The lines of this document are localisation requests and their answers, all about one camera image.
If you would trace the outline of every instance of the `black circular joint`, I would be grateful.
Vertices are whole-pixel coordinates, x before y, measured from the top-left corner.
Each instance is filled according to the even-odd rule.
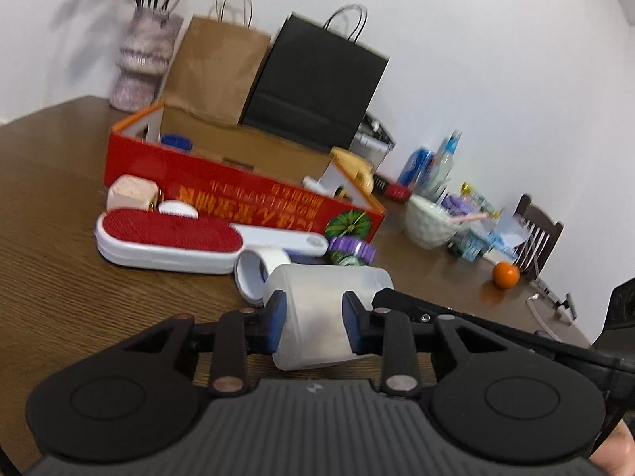
[[[553,413],[560,404],[560,396],[544,381],[515,377],[490,384],[485,401],[503,417],[535,420]]]
[[[40,383],[27,422],[47,454],[83,463],[143,458],[193,426],[201,395],[158,356],[103,353]]]
[[[588,454],[604,399],[576,371],[514,349],[460,364],[434,388],[430,410],[453,442],[480,458],[541,465]]]
[[[141,408],[143,386],[123,378],[100,378],[81,385],[71,395],[71,406],[88,419],[116,420]]]

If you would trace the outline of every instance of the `beige cube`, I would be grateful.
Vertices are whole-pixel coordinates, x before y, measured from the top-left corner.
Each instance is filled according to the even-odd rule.
[[[154,182],[134,175],[122,175],[108,189],[106,211],[119,207],[153,209],[158,198],[159,187]]]

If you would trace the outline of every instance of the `person's skin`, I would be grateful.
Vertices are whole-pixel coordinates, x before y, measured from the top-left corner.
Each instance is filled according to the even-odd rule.
[[[609,476],[635,476],[635,440],[624,421],[620,421],[589,458]]]

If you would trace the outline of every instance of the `translucent plastic container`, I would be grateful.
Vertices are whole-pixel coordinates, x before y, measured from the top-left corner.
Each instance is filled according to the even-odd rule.
[[[350,350],[342,322],[342,294],[354,291],[373,308],[375,293],[393,288],[383,268],[280,265],[265,283],[264,302],[275,290],[287,294],[287,320],[277,352],[280,370],[324,367],[360,358]]]

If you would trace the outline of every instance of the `vase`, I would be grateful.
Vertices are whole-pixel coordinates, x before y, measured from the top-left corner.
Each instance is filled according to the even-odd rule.
[[[121,74],[110,94],[110,105],[129,113],[144,109],[156,98],[183,25],[147,7],[137,8],[115,62]]]

